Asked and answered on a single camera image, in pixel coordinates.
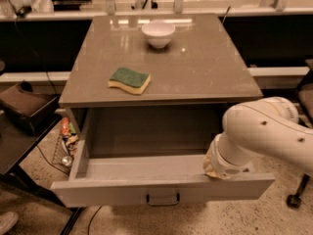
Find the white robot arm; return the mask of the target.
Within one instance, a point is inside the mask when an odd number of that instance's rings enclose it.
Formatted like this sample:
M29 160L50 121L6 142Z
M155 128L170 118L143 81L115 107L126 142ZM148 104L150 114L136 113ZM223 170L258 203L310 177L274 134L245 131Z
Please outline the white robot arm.
M222 118L223 132L215 136L204 157L204 173L229 178L246 170L251 155L257 153L312 176L313 130L298 121L296 107L282 97L229 108Z

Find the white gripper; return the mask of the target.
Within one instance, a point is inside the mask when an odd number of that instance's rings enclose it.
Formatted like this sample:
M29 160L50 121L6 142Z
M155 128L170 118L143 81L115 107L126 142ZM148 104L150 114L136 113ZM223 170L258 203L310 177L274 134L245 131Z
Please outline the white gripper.
M227 134L218 134L204 156L203 169L207 176L229 179L249 171L252 148L248 142L236 140Z

